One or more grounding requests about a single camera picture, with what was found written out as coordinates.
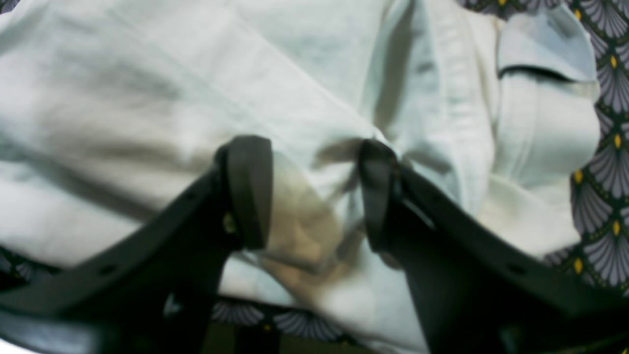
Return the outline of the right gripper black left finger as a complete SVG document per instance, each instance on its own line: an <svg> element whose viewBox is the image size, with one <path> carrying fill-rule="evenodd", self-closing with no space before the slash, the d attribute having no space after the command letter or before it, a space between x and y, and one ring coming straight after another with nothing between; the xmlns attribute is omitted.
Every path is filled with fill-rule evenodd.
<svg viewBox="0 0 629 354"><path fill-rule="evenodd" d="M224 266L264 249L272 144L242 135L124 241L49 280L1 293L1 340L39 354L197 354Z"/></svg>

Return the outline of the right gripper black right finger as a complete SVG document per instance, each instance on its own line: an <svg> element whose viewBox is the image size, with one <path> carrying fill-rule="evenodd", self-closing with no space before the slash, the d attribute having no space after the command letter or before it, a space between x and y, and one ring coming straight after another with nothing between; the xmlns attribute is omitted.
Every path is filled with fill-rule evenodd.
<svg viewBox="0 0 629 354"><path fill-rule="evenodd" d="M373 252L403 269L432 354L619 354L628 300L496 237L376 140L359 152Z"/></svg>

